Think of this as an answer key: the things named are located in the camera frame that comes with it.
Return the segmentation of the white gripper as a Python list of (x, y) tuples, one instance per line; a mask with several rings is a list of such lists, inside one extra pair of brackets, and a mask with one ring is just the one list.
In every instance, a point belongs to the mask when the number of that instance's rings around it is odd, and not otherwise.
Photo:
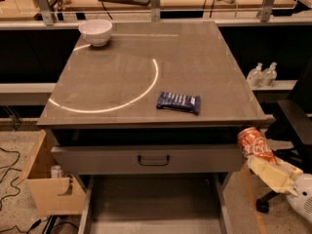
[(278, 157), (276, 164), (250, 156), (248, 167), (274, 192), (289, 194), (291, 207), (312, 223), (312, 175)]

